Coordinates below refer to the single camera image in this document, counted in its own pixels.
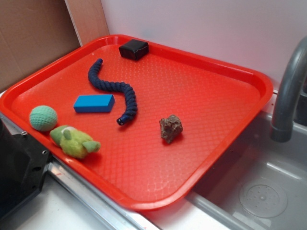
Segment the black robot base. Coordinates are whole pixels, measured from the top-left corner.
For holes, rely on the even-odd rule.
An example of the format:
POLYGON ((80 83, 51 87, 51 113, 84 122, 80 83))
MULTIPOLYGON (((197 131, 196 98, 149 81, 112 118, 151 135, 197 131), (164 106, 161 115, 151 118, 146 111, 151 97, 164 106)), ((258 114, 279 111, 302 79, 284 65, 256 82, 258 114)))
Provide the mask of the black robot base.
POLYGON ((11 134, 0 123, 0 219, 37 196, 43 187, 50 151, 30 134, 11 134))

